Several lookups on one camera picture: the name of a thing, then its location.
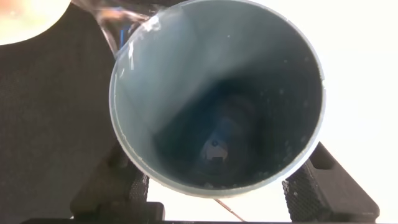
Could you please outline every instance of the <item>black fabric backdrop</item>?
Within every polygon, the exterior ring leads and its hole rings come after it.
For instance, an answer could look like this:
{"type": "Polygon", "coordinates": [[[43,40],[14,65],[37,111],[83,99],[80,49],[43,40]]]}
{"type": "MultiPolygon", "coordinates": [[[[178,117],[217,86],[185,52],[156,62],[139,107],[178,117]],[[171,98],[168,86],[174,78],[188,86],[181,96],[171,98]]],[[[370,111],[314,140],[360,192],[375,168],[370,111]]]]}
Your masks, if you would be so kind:
{"type": "Polygon", "coordinates": [[[69,203],[116,142],[113,56],[71,5],[48,31],[0,46],[0,223],[70,217],[69,203]]]}

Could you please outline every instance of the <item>white residue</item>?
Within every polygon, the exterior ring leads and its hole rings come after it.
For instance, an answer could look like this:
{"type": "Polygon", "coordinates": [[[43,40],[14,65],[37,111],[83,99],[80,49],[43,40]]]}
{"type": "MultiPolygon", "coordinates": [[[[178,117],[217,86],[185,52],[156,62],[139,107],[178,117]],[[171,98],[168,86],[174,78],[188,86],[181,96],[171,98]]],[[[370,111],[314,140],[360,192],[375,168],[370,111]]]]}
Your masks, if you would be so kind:
{"type": "Polygon", "coordinates": [[[147,32],[152,30],[154,31],[160,30],[159,18],[157,16],[153,16],[148,21],[143,23],[142,26],[147,32]]]}

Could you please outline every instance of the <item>cup rim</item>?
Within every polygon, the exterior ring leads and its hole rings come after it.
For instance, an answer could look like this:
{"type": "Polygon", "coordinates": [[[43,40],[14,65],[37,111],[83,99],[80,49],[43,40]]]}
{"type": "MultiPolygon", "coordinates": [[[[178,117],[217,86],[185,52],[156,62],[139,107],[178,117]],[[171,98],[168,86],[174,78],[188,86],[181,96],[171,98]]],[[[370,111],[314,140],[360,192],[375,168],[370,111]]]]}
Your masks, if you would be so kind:
{"type": "MultiPolygon", "coordinates": [[[[171,7],[179,7],[179,6],[184,6],[187,4],[192,4],[196,2],[205,2],[205,1],[234,1],[234,2],[241,2],[244,4],[250,4],[256,7],[260,7],[263,10],[267,10],[280,19],[283,19],[286,23],[288,23],[291,28],[293,28],[304,40],[308,48],[310,49],[315,61],[317,62],[318,65],[318,70],[319,70],[319,78],[322,83],[322,102],[321,102],[321,108],[320,108],[320,114],[319,118],[317,121],[317,125],[315,126],[315,129],[313,130],[313,134],[311,135],[311,138],[308,140],[308,143],[305,145],[303,150],[296,156],[296,158],[287,166],[285,166],[282,170],[278,171],[274,175],[259,181],[255,184],[244,186],[244,187],[236,187],[232,189],[200,189],[198,187],[192,187],[189,185],[181,184],[179,182],[170,180],[166,177],[164,177],[162,174],[156,172],[152,168],[150,168],[134,151],[134,149],[129,145],[125,135],[119,128],[119,121],[118,121],[118,114],[116,111],[116,108],[114,106],[114,102],[116,99],[116,95],[114,94],[114,89],[116,87],[116,65],[113,68],[112,71],[112,76],[111,76],[111,81],[109,85],[109,110],[111,113],[111,121],[113,125],[113,129],[116,133],[116,137],[120,143],[120,145],[123,148],[123,151],[127,154],[127,156],[130,158],[130,160],[133,162],[133,164],[138,167],[145,175],[148,175],[151,179],[155,180],[156,182],[160,183],[161,185],[168,187],[172,190],[175,190],[177,192],[183,193],[185,195],[190,195],[194,197],[202,197],[202,198],[228,198],[228,197],[235,197],[237,195],[245,194],[248,192],[251,192],[253,190],[260,189],[261,187],[264,187],[272,182],[276,181],[283,181],[290,175],[292,175],[297,169],[299,169],[305,161],[308,160],[312,152],[315,150],[319,140],[319,132],[321,130],[322,122],[325,116],[325,110],[326,110],[326,88],[325,88],[325,77],[323,74],[322,66],[320,63],[320,60],[318,58],[318,55],[309,42],[309,40],[306,38],[306,36],[288,19],[286,19],[284,16],[279,14],[278,12],[268,8],[265,5],[259,4],[257,2],[253,2],[250,0],[188,0],[185,2],[178,3],[174,6],[171,7]]],[[[127,48],[129,44],[125,44],[123,48],[120,50],[120,52],[127,52],[125,48],[127,48]]]]}

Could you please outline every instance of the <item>textured black grip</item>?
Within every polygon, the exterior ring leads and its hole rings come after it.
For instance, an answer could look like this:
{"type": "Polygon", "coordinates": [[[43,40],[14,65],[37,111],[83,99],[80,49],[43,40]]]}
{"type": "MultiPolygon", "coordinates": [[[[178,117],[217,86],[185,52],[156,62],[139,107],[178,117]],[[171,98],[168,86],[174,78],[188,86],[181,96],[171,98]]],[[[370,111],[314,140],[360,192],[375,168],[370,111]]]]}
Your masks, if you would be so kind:
{"type": "Polygon", "coordinates": [[[319,143],[310,159],[282,183],[293,222],[369,222],[378,205],[319,143]]]}
{"type": "Polygon", "coordinates": [[[161,203],[146,202],[149,178],[116,144],[70,204],[78,221],[148,222],[162,220],[161,203]]]}

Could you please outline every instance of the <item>white background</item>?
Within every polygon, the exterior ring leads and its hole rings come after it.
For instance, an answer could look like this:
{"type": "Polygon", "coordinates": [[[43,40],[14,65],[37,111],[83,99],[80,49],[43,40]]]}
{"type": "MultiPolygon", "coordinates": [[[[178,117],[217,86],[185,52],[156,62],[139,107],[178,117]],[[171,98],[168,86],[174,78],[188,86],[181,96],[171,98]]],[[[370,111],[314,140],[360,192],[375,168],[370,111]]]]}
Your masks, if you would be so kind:
{"type": "MultiPolygon", "coordinates": [[[[379,205],[378,223],[398,222],[398,1],[256,0],[292,21],[326,76],[321,142],[379,205]]],[[[148,201],[167,220],[239,221],[214,200],[150,182],[148,201]]],[[[290,221],[281,183],[223,200],[247,221],[290,221]]]]}

